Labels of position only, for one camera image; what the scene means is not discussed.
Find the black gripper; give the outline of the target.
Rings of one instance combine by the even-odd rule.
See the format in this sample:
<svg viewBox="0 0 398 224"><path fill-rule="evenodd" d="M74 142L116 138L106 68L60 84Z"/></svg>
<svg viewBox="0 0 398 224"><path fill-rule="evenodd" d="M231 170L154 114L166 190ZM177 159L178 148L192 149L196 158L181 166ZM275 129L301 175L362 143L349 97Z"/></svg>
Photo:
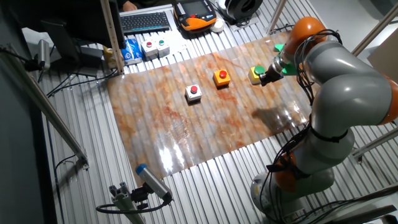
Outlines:
<svg viewBox="0 0 398 224"><path fill-rule="evenodd" d="M275 70L273 66L270 66L267 72L260 74L259 76L262 86L266 86L268 83L276 82L282 78L283 75L281 75L277 70Z"/></svg>

